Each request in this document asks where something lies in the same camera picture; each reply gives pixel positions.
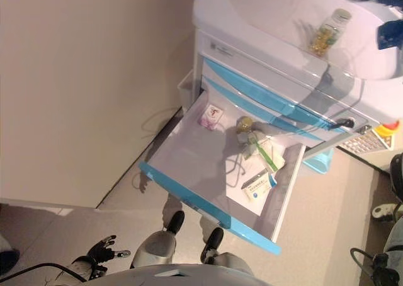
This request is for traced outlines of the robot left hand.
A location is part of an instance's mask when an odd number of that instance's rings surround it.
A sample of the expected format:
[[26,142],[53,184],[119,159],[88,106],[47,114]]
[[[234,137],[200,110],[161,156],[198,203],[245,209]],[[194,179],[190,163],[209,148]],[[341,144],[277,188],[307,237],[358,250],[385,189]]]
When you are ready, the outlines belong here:
[[96,243],[88,252],[96,263],[104,263],[113,259],[128,258],[131,255],[129,250],[114,251],[111,247],[115,244],[116,235],[105,237]]

